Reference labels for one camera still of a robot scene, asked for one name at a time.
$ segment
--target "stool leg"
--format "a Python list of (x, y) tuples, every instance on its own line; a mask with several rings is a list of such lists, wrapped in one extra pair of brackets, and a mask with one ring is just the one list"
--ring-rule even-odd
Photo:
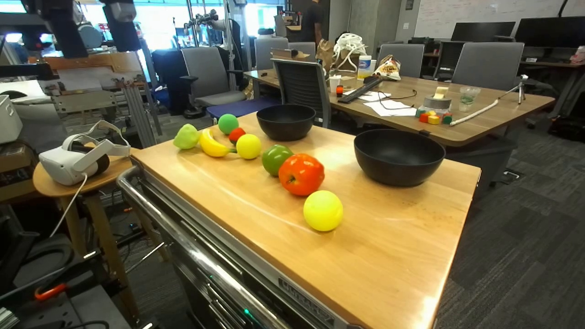
[(87, 208), (90, 211), (91, 218), (94, 220), (95, 232), (98, 234), (99, 243), (104, 249), (104, 253), (110, 269), (114, 275), (120, 280), (120, 284), (126, 288), (120, 292), (120, 298), (130, 311), (130, 314), (134, 317), (134, 320), (138, 320), (139, 312), (136, 300), (130, 289), (128, 277), (126, 276), (126, 270), (124, 264), (118, 253), (118, 247), (116, 240), (112, 235), (112, 230), (109, 226), (108, 217), (106, 216), (102, 201), (99, 199), (99, 194), (93, 194), (85, 197)]
[[(63, 211), (67, 209), (69, 202), (71, 202), (71, 198), (72, 196), (59, 198), (59, 203), (61, 204)], [(87, 249), (85, 248), (85, 237), (81, 231), (81, 221), (79, 219), (75, 202), (71, 204), (71, 208), (69, 208), (69, 211), (65, 214), (65, 220), (67, 221), (67, 228), (69, 229), (73, 249), (75, 249), (79, 255), (84, 256), (87, 254)]]
[[(148, 219), (140, 210), (138, 210), (138, 207), (135, 207), (135, 205), (132, 205), (132, 209), (136, 212), (136, 216), (138, 216), (138, 219), (140, 220), (142, 229), (146, 231), (146, 234), (152, 240), (153, 245), (154, 246), (160, 245), (160, 243), (163, 240), (160, 238), (158, 234), (156, 234), (153, 231), (154, 228), (152, 227), (152, 222), (150, 221), (150, 219)], [(163, 258), (163, 261), (168, 262), (167, 249), (159, 248), (159, 253), (161, 258)]]

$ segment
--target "vr headset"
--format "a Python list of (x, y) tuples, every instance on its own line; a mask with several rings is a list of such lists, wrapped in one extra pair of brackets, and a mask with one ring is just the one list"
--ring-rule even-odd
[[(117, 132), (126, 145), (117, 145), (107, 139), (98, 142), (88, 136), (95, 128)], [(93, 142), (95, 147), (85, 146), (88, 142)], [(39, 159), (53, 180), (70, 186), (82, 181), (84, 173), (88, 177), (103, 173), (109, 166), (109, 155), (129, 156), (130, 144), (124, 139), (118, 127), (101, 120), (88, 132), (69, 136), (61, 147), (39, 154)]]

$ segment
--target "white bottle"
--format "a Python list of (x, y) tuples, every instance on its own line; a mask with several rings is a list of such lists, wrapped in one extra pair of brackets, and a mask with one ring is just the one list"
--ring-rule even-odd
[(357, 66), (357, 79), (364, 80), (371, 75), (371, 56), (361, 55)]

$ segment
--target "small tripod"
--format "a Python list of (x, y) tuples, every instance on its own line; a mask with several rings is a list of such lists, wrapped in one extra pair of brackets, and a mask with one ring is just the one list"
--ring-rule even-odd
[(498, 97), (498, 99), (500, 100), (500, 99), (502, 99), (502, 97), (506, 96), (507, 94), (518, 90), (518, 104), (522, 104), (522, 101), (526, 100), (526, 94), (524, 93), (524, 82), (526, 80), (528, 80), (528, 76), (526, 74), (521, 75), (520, 76), (520, 83), (516, 87), (508, 90), (504, 95)]

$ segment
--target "plastic cup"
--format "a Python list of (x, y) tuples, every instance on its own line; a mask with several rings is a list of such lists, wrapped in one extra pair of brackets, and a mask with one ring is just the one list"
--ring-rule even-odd
[(461, 93), (461, 99), (459, 102), (459, 110), (461, 112), (467, 112), (472, 107), (473, 103), (481, 88), (477, 87), (461, 87), (459, 92)]
[(330, 77), (329, 78), (329, 91), (332, 94), (336, 94), (336, 89), (337, 86), (339, 86), (341, 84), (341, 76), (337, 76), (337, 77)]

